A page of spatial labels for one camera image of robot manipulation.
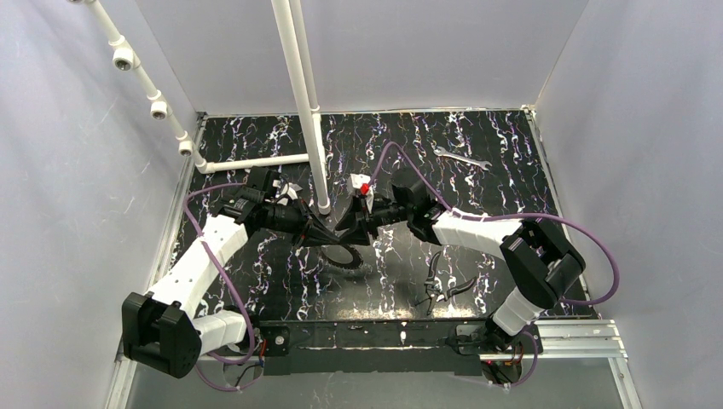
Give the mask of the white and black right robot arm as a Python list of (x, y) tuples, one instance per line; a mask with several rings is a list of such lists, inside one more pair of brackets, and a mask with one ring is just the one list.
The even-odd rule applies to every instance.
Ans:
[(405, 222), (419, 240), (460, 246), (503, 260), (515, 286), (483, 328), (458, 335), (465, 348), (503, 351), (540, 315), (553, 308), (586, 268), (584, 258), (548, 216), (490, 221), (447, 208), (418, 173), (392, 175), (391, 199), (375, 196), (369, 176), (353, 174), (350, 204), (335, 231), (346, 245), (370, 245), (383, 226)]

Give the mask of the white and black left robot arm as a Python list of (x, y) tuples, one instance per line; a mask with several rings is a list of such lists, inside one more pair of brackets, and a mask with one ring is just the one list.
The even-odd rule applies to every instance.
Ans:
[[(229, 183), (200, 226), (194, 242), (170, 272), (144, 294), (130, 293), (121, 307), (124, 357), (175, 378), (188, 375), (199, 357), (247, 341), (245, 363), (256, 350), (257, 337), (239, 292), (224, 268), (257, 231), (289, 233), (299, 247), (337, 245), (339, 237), (289, 187), (281, 202), (281, 174), (253, 167), (244, 183)], [(210, 285), (223, 278), (235, 301), (203, 317), (197, 308)]]

